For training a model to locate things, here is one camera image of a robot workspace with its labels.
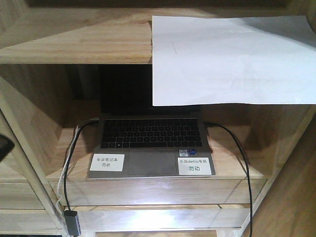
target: laptop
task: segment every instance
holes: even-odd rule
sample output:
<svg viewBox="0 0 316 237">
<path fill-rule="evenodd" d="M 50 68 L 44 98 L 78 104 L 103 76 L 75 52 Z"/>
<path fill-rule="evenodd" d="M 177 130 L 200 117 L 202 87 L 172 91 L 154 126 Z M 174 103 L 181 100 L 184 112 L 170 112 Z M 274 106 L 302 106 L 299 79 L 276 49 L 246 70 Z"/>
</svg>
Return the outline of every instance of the laptop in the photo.
<svg viewBox="0 0 316 237">
<path fill-rule="evenodd" d="M 99 65 L 98 75 L 101 115 L 89 178 L 215 175 L 199 106 L 153 107 L 152 65 Z"/>
</svg>

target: wooden shelf board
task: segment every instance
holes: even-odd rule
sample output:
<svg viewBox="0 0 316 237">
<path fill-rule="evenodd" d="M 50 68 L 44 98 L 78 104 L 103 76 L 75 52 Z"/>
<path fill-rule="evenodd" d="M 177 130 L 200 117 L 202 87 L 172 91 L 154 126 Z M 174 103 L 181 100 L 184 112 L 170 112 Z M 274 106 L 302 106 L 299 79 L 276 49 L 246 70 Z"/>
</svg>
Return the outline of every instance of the wooden shelf board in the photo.
<svg viewBox="0 0 316 237">
<path fill-rule="evenodd" d="M 250 17 L 285 8 L 30 8 L 0 35 L 0 63 L 148 64 L 153 15 Z"/>
</svg>

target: laptop sticker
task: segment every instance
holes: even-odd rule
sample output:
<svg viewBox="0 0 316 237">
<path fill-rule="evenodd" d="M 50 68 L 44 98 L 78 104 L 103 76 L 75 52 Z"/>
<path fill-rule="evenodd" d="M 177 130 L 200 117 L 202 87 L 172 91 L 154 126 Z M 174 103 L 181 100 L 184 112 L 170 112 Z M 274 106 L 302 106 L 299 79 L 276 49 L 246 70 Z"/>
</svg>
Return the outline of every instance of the laptop sticker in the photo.
<svg viewBox="0 0 316 237">
<path fill-rule="evenodd" d="M 179 175 L 211 175 L 208 158 L 178 158 Z"/>
<path fill-rule="evenodd" d="M 94 154 L 90 171 L 122 171 L 124 154 Z"/>
<path fill-rule="evenodd" d="M 189 156 L 188 150 L 179 150 L 179 156 L 188 157 Z"/>
</svg>

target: white paper sheet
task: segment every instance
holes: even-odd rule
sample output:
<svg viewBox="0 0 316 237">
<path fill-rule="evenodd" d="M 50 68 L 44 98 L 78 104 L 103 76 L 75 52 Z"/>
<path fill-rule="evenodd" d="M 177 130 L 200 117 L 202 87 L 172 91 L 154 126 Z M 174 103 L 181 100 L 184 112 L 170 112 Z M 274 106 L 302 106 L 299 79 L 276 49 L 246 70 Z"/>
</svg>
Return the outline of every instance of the white paper sheet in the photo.
<svg viewBox="0 0 316 237">
<path fill-rule="evenodd" d="M 305 16 L 153 16 L 153 105 L 316 104 Z"/>
</svg>

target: laptop keyboard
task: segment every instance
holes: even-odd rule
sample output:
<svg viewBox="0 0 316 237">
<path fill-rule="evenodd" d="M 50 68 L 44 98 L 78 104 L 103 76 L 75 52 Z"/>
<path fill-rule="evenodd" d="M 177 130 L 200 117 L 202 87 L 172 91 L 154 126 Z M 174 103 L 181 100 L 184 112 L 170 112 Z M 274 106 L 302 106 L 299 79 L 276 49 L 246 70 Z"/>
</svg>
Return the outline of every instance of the laptop keyboard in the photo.
<svg viewBox="0 0 316 237">
<path fill-rule="evenodd" d="M 105 120 L 101 148 L 201 147 L 196 118 Z"/>
</svg>

